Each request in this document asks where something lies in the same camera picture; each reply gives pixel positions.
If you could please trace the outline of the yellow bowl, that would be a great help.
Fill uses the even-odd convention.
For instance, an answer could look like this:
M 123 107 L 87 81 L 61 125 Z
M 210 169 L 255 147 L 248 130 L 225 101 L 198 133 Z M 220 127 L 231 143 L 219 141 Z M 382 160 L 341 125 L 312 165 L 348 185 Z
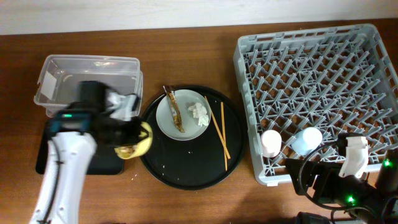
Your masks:
M 152 128 L 148 123 L 141 122 L 140 133 L 138 135 L 138 142 L 134 143 L 133 145 L 127 145 L 135 147 L 135 153 L 129 159 L 143 156 L 149 150 L 152 141 L 153 141 Z

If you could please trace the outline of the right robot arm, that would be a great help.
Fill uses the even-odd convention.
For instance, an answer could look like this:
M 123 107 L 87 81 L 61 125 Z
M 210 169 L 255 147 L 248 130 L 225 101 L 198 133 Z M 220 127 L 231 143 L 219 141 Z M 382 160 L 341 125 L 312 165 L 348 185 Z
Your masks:
M 340 177 L 341 163 L 287 159 L 285 166 L 296 194 L 315 205 L 365 223 L 397 223 L 396 149 L 387 152 L 373 186 L 365 177 Z

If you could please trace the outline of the pink cup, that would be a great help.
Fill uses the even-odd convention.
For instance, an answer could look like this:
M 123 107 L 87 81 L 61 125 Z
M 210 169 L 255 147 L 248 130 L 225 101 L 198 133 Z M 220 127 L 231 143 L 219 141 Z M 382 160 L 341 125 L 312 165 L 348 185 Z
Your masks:
M 281 150 L 282 137 L 275 130 L 267 130 L 261 134 L 262 155 L 264 157 L 275 157 Z

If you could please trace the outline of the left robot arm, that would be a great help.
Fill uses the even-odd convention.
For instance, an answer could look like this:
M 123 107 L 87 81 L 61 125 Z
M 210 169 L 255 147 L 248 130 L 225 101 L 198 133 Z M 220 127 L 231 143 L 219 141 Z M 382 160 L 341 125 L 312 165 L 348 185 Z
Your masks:
M 140 98 L 99 81 L 83 81 L 76 99 L 47 123 L 48 156 L 31 223 L 78 223 L 86 172 L 99 147 L 131 146 L 142 138 L 132 112 Z

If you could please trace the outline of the food scraps and rice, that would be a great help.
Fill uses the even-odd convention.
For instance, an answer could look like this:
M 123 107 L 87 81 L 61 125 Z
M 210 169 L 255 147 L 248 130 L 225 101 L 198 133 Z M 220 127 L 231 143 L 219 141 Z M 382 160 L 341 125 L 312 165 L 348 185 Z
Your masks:
M 129 159 L 135 153 L 134 146 L 121 146 L 115 149 L 121 159 Z

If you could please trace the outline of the light blue cup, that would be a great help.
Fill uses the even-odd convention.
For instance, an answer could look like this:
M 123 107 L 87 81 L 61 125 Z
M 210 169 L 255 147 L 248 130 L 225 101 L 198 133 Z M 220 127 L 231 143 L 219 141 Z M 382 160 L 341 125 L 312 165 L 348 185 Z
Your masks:
M 308 127 L 295 135 L 295 141 L 291 146 L 297 154 L 307 156 L 321 144 L 322 139 L 323 136 L 319 129 Z

